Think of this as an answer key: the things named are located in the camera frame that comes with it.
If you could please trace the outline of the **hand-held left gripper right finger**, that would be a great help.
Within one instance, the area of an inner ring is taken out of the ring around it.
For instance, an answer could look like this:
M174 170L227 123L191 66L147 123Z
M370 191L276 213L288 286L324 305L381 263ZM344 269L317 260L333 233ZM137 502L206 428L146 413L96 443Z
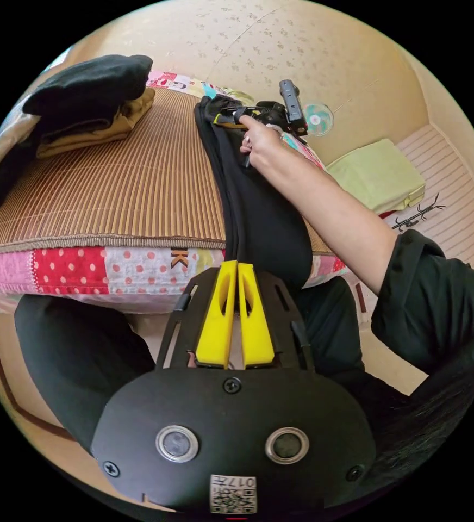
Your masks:
M238 264L238 290L244 368L269 366L275 352L253 265Z

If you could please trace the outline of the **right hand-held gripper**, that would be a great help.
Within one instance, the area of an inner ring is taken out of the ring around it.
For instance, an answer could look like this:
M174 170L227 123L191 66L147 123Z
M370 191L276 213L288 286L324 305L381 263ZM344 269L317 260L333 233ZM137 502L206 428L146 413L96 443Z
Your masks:
M255 106L232 106L220 109L220 114L214 118L214 125L225 129L247 129L240 123L242 116L249 116L264 125L273 125L282 131L290 131L291 125L286 109L277 102L261 102Z

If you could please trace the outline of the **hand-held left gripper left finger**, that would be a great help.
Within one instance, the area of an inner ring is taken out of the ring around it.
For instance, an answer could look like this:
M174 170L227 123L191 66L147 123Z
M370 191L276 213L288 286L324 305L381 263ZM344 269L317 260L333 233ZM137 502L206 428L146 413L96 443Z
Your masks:
M226 261L216 275L195 351L201 366L229 368L237 268L237 261Z

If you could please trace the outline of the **person's right hand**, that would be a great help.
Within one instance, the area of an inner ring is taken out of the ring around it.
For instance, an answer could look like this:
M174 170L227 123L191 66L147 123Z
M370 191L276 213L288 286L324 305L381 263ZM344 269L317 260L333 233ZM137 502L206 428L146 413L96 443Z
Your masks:
M240 153L245 155L253 168L264 173L274 166L274 160L283 151L282 135L268 125L243 115L239 122L246 127Z

